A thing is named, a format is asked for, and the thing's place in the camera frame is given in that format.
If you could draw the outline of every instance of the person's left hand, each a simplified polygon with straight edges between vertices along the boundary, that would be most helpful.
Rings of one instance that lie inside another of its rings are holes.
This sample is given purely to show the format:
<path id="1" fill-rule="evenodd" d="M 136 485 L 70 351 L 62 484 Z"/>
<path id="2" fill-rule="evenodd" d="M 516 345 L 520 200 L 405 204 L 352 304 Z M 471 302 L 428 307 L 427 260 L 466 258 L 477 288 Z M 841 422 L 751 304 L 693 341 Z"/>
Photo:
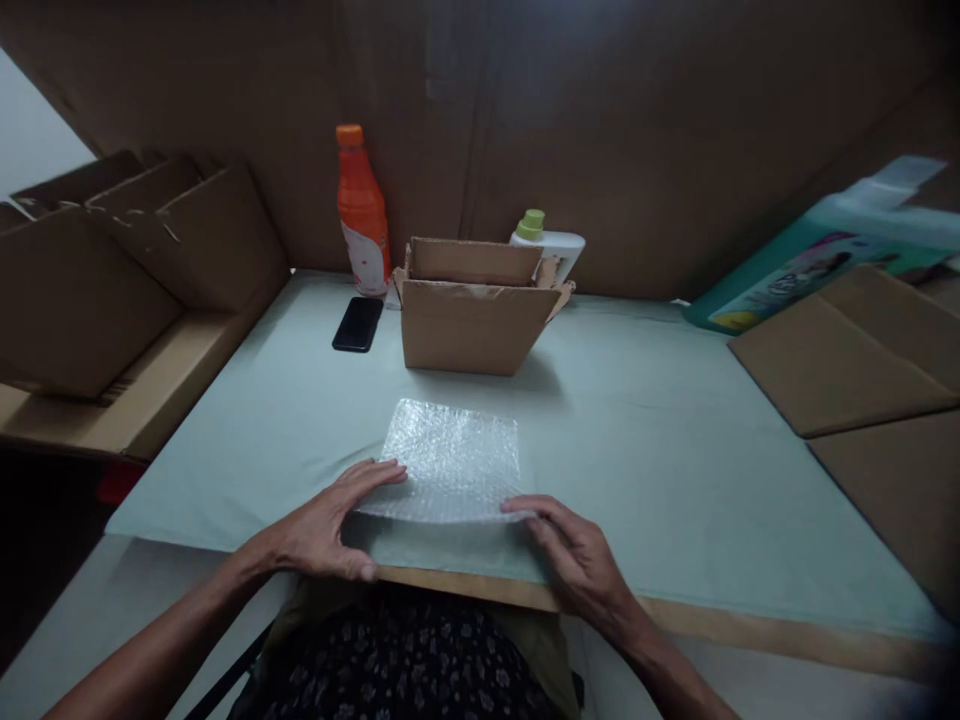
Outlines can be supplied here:
<path id="1" fill-rule="evenodd" d="M 377 565 L 361 550 L 340 542 L 343 520 L 360 500 L 381 485 L 401 483 L 407 468 L 397 460 L 363 460 L 347 468 L 333 485 L 305 505 L 255 535 L 248 546 L 266 553 L 280 570 L 305 575 L 336 575 L 373 582 Z"/>

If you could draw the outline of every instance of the white bottle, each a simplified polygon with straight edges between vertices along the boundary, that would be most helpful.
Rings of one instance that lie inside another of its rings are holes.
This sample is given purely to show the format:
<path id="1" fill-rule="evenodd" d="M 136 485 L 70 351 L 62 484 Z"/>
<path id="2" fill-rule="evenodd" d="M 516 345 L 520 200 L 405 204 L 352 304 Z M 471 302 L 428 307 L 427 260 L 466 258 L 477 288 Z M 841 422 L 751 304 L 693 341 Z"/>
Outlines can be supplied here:
<path id="1" fill-rule="evenodd" d="M 543 218 L 543 210 L 527 210 L 523 220 L 517 224 L 516 231 L 510 236 L 510 244 L 519 247 L 543 248 L 542 257 L 560 258 L 556 280 L 559 285 L 567 279 L 587 241 L 573 233 L 544 230 Z"/>

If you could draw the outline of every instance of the hand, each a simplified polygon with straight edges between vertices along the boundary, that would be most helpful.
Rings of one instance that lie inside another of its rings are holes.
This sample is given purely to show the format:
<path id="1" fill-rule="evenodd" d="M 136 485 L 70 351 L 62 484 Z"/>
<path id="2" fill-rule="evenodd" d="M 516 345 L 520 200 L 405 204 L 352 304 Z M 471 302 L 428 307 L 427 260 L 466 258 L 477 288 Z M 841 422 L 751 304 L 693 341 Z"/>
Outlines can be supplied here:
<path id="1" fill-rule="evenodd" d="M 406 479 L 407 468 L 396 459 L 358 462 L 313 500 L 254 536 L 248 545 L 269 556 L 275 569 L 373 582 L 376 563 L 365 552 L 344 547 L 340 528 L 363 497 L 381 485 Z"/>
<path id="2" fill-rule="evenodd" d="M 562 599 L 604 637 L 622 638 L 642 613 L 596 523 L 549 495 L 523 495 L 503 503 L 503 512 L 532 511 L 527 527 L 556 570 Z"/>

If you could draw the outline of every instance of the bubble wrap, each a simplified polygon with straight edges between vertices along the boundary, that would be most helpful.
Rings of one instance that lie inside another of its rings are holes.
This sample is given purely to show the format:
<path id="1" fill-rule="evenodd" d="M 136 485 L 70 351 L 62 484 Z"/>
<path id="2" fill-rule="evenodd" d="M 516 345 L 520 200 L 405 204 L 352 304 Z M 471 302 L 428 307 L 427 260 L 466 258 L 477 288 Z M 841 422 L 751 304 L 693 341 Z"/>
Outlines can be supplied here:
<path id="1" fill-rule="evenodd" d="M 519 495 L 517 422 L 462 408 L 403 399 L 382 459 L 407 466 L 407 481 L 381 487 L 357 507 L 420 523 L 510 522 L 500 503 Z"/>

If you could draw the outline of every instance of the orange bottle cap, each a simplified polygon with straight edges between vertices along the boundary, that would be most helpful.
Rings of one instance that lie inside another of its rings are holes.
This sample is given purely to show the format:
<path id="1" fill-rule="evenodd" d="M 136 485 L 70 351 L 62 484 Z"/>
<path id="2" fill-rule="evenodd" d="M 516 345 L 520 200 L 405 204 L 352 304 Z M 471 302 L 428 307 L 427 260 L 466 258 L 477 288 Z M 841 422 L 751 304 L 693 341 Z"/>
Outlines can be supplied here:
<path id="1" fill-rule="evenodd" d="M 337 125 L 337 143 L 345 147 L 363 145 L 363 128 L 359 125 Z"/>

